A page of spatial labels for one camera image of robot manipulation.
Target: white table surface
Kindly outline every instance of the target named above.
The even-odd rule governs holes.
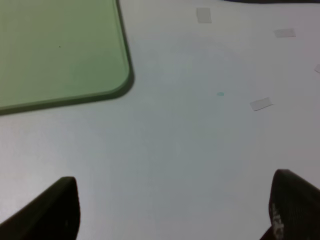
[[[258,240],[276,169],[320,187],[320,5],[121,6],[127,95],[0,117],[0,221],[75,176],[78,240]]]

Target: green cutting mat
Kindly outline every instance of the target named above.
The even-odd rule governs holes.
[[[126,49],[116,0],[0,0],[0,114],[118,97]]]

